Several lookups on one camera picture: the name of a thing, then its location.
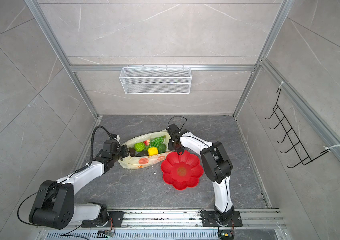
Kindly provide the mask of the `cream plastic bag fruit print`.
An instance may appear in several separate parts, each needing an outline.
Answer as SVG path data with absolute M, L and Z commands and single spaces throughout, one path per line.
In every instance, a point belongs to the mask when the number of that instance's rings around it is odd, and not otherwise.
M 163 144 L 165 144 L 166 147 L 168 147 L 168 141 L 170 140 L 170 136 L 167 130 L 141 135 L 139 137 L 128 140 L 127 142 L 123 143 L 123 145 L 127 145 L 128 148 L 134 148 L 134 144 L 136 143 L 144 142 L 146 140 L 161 136 L 165 136 Z M 146 146 L 145 150 L 143 150 L 142 152 L 136 152 L 135 157 L 128 156 L 118 160 L 118 162 L 125 169 L 131 170 L 142 169 L 153 164 L 159 163 L 161 161 L 164 161 L 167 155 L 170 153 L 169 149 L 167 148 L 165 153 L 158 154 L 155 156 L 149 156 L 147 152 L 148 149 L 149 146 Z

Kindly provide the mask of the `red flower-shaped plastic bowl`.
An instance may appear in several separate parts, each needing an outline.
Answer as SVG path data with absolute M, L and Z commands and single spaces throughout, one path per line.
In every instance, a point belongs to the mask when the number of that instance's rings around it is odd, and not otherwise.
M 176 190 L 194 188 L 199 184 L 204 169 L 197 155 L 184 151 L 181 155 L 172 152 L 161 163 L 162 178 Z

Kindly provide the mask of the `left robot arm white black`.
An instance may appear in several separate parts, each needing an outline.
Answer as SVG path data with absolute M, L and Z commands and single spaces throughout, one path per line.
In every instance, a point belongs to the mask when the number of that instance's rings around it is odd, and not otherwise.
M 97 227 L 106 225 L 110 216 L 105 204 L 76 204 L 74 196 L 91 181 L 108 172 L 115 162 L 127 156 L 127 145 L 120 145 L 117 139 L 107 140 L 92 162 L 66 177 L 43 182 L 31 207 L 29 222 L 58 230 L 75 222 Z

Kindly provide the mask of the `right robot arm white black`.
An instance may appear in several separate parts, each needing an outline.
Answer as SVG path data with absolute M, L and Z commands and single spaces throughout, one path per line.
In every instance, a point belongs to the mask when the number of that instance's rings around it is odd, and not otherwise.
M 172 152 L 180 154 L 188 148 L 200 155 L 204 172 L 213 183 L 216 219 L 220 225 L 227 225 L 235 212 L 230 194 L 233 165 L 223 144 L 205 141 L 176 124 L 169 125 L 166 130 L 171 137 L 169 144 Z

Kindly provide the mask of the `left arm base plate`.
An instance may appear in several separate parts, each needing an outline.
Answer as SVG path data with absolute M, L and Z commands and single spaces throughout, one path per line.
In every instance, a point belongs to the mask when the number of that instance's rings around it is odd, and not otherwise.
M 124 217 L 123 211 L 107 212 L 105 216 L 98 217 L 95 220 L 83 221 L 81 226 L 83 228 L 120 228 Z

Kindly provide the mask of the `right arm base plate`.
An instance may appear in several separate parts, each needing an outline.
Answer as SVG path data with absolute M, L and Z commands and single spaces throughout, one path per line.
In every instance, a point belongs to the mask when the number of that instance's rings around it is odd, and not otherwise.
M 242 217 L 239 211 L 229 210 L 221 214 L 219 211 L 200 210 L 203 227 L 242 227 Z

